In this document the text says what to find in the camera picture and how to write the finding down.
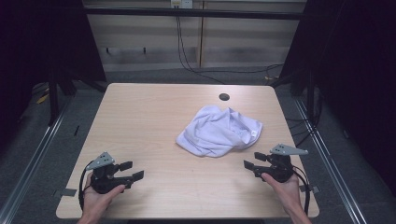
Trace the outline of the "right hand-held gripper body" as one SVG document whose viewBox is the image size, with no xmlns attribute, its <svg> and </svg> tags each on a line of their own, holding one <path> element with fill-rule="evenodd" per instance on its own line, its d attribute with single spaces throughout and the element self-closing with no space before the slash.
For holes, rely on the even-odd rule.
<svg viewBox="0 0 396 224">
<path fill-rule="evenodd" d="M 284 144 L 278 144 L 270 150 L 268 162 L 271 164 L 267 172 L 274 180 L 284 183 L 293 175 L 293 165 L 291 164 L 291 156 L 293 155 L 307 155 L 306 149 L 291 147 Z"/>
</svg>

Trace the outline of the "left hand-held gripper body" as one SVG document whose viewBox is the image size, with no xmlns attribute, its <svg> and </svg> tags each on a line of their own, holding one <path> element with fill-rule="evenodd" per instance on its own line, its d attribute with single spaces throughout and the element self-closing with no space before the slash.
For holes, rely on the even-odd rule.
<svg viewBox="0 0 396 224">
<path fill-rule="evenodd" d="M 100 194 L 106 194 L 119 185 L 114 174 L 120 170 L 120 166 L 107 152 L 91 161 L 85 170 L 92 171 L 91 187 Z"/>
</svg>

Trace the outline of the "white shirt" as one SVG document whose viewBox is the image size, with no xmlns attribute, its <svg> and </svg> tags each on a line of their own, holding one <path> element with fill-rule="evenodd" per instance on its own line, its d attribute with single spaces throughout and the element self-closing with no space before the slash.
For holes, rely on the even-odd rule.
<svg viewBox="0 0 396 224">
<path fill-rule="evenodd" d="M 198 157 L 218 158 L 232 150 L 244 150 L 260 138 L 263 124 L 230 107 L 202 107 L 179 134 L 178 145 Z"/>
</svg>

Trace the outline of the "person's left hand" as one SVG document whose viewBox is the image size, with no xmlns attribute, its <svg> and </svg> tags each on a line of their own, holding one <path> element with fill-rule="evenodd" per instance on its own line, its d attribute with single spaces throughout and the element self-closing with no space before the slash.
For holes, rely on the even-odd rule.
<svg viewBox="0 0 396 224">
<path fill-rule="evenodd" d="M 100 194 L 91 187 L 91 176 L 92 173 L 89 173 L 84 187 L 82 217 L 102 217 L 112 200 L 125 190 L 125 186 L 119 185 L 106 194 Z"/>
</svg>

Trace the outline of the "person's right hand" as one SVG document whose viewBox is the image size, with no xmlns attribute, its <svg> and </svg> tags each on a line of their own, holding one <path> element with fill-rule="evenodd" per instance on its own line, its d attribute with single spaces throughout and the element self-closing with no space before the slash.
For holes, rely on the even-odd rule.
<svg viewBox="0 0 396 224">
<path fill-rule="evenodd" d="M 272 187 L 285 212 L 290 217 L 304 215 L 300 199 L 299 180 L 296 175 L 293 175 L 284 183 L 277 182 L 268 174 L 262 174 L 262 178 Z"/>
</svg>

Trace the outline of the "grey tape piece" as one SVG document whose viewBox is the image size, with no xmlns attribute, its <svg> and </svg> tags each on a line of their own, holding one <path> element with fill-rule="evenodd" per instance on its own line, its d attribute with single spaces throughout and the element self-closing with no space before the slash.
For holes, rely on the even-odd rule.
<svg viewBox="0 0 396 224">
<path fill-rule="evenodd" d="M 299 189 L 301 192 L 306 192 L 309 190 L 309 191 L 313 192 L 314 194 L 319 192 L 319 188 L 317 186 L 311 186 L 311 185 L 308 185 L 308 186 L 301 185 L 299 187 Z"/>
<path fill-rule="evenodd" d="M 74 197 L 77 191 L 75 189 L 57 189 L 53 192 L 52 196 L 62 198 L 63 196 Z"/>
</svg>

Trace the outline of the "black metal stand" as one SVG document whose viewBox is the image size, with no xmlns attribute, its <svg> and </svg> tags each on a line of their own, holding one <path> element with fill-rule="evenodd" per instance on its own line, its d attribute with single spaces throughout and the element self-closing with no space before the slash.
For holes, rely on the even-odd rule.
<svg viewBox="0 0 396 224">
<path fill-rule="evenodd" d="M 106 91 L 105 86 L 102 86 L 73 70 L 66 68 L 51 68 L 49 70 L 49 126 L 52 126 L 61 114 L 58 102 L 58 88 L 61 88 L 61 91 L 64 93 L 64 95 L 73 96 L 77 92 L 74 80 L 79 80 L 99 92 Z"/>
</svg>

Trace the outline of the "dark curtain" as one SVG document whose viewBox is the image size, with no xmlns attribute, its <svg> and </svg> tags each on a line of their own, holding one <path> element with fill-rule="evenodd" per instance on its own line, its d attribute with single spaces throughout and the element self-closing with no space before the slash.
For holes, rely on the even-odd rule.
<svg viewBox="0 0 396 224">
<path fill-rule="evenodd" d="M 83 0 L 0 0 L 0 148 L 10 142 L 33 87 L 71 91 L 106 75 Z"/>
<path fill-rule="evenodd" d="M 396 197 L 396 0 L 306 0 L 281 76 L 314 79 Z"/>
</svg>

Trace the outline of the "metal floor rail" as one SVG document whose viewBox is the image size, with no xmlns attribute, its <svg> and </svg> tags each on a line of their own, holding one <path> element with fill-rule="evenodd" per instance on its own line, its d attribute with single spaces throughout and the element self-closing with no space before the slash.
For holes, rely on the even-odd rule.
<svg viewBox="0 0 396 224">
<path fill-rule="evenodd" d="M 33 155 L 32 159 L 30 159 L 17 185 L 11 191 L 4 206 L 0 210 L 0 224 L 11 224 L 27 190 L 29 189 L 32 179 L 37 172 L 38 166 L 46 156 L 50 144 L 64 120 L 64 114 L 67 111 L 70 103 L 71 101 L 66 101 L 64 103 L 64 106 L 60 110 L 59 116 L 46 129 L 46 132 L 41 138 L 39 145 L 35 149 L 35 154 Z"/>
<path fill-rule="evenodd" d="M 297 99 L 295 100 L 295 104 L 300 116 L 304 120 L 304 125 L 308 130 L 309 136 L 312 139 L 352 222 L 354 224 L 368 224 L 367 219 L 361 211 L 361 208 L 353 196 L 350 188 L 347 186 L 345 179 L 342 177 L 334 159 L 332 158 L 332 154 L 324 143 L 319 131 L 308 120 L 307 108 L 304 105 L 304 102 L 300 99 Z"/>
</svg>

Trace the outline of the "black horizontal frame bar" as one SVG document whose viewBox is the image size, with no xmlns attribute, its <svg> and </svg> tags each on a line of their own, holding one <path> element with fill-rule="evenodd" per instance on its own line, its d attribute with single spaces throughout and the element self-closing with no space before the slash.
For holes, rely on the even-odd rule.
<svg viewBox="0 0 396 224">
<path fill-rule="evenodd" d="M 200 18 L 232 18 L 298 21 L 307 18 L 303 13 L 260 12 L 185 8 L 135 8 L 135 7 L 84 7 L 86 14 L 132 15 L 132 16 L 173 16 Z"/>
</svg>

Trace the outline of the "white wall power outlet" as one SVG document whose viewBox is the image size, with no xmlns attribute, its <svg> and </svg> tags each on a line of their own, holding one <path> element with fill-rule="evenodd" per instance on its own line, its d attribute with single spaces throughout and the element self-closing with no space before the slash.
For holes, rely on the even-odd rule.
<svg viewBox="0 0 396 224">
<path fill-rule="evenodd" d="M 193 9 L 192 0 L 170 0 L 171 8 Z"/>
</svg>

